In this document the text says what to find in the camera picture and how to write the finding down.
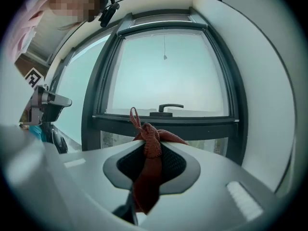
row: person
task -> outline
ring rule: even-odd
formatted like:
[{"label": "person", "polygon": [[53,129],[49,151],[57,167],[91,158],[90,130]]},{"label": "person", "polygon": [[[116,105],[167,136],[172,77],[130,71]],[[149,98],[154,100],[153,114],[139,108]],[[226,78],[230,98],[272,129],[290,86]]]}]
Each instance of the person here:
[{"label": "person", "polygon": [[67,27],[71,28],[98,16],[100,0],[27,0],[12,21],[4,44],[10,61],[15,62],[26,52],[46,10],[59,16],[71,16],[73,23]]}]

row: ceiling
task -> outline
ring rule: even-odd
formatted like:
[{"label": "ceiling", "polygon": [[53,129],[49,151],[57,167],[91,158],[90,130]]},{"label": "ceiling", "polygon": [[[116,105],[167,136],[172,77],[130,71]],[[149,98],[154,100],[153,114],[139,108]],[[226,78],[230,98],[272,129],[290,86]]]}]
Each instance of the ceiling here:
[{"label": "ceiling", "polygon": [[36,28],[37,33],[32,39],[26,55],[48,67],[52,54],[68,33],[67,30],[61,31],[58,28],[70,23],[72,23],[70,17],[56,16],[51,11],[46,11]]}]

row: black headset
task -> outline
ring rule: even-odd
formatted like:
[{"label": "black headset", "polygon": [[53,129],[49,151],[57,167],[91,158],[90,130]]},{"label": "black headset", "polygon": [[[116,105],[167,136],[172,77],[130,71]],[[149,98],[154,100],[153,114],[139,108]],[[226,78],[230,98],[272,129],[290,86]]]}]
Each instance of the black headset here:
[{"label": "black headset", "polygon": [[[101,22],[101,27],[106,27],[108,23],[110,22],[112,16],[116,13],[116,11],[120,8],[120,5],[115,2],[115,0],[110,0],[111,6],[109,8],[106,8],[109,0],[100,0],[100,12],[102,12],[102,15],[99,19]],[[95,19],[95,15],[90,15],[88,22],[91,22]]]}]

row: pink shirt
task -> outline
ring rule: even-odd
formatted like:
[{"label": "pink shirt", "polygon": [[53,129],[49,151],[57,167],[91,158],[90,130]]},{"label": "pink shirt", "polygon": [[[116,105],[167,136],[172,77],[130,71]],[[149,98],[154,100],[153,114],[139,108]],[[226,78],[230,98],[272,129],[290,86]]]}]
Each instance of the pink shirt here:
[{"label": "pink shirt", "polygon": [[43,11],[40,10],[47,0],[27,0],[16,14],[9,28],[6,52],[11,61],[25,53],[32,38],[35,36],[36,26],[39,24]]}]

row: black mesh grille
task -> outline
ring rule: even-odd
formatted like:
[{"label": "black mesh grille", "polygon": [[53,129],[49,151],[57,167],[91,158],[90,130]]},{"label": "black mesh grille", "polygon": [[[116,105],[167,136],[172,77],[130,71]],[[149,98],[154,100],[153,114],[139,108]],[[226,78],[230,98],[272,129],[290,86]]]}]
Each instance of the black mesh grille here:
[{"label": "black mesh grille", "polygon": [[[172,180],[179,176],[186,168],[185,159],[169,148],[161,145],[162,147],[162,184]],[[143,155],[143,148],[139,147],[133,152],[120,158],[117,162],[117,168],[129,177],[133,182],[140,175],[144,162],[145,156]]]}]

